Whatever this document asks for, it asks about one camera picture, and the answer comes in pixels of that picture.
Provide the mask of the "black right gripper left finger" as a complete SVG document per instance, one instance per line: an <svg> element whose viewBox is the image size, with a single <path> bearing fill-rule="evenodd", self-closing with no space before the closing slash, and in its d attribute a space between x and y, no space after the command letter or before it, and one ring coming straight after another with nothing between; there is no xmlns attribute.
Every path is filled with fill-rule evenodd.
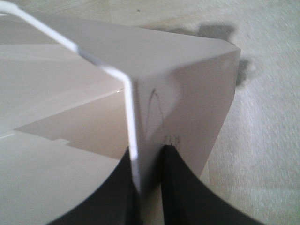
<svg viewBox="0 0 300 225"><path fill-rule="evenodd" d="M132 181L129 149L86 200L51 225L141 225L137 190Z"/></svg>

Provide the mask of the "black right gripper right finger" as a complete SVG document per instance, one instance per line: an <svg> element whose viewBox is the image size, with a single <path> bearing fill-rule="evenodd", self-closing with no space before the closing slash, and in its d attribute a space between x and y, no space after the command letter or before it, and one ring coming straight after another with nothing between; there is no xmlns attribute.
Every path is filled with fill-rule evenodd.
<svg viewBox="0 0 300 225"><path fill-rule="evenodd" d="M258 225L209 190L174 146L162 148L162 202L166 225Z"/></svg>

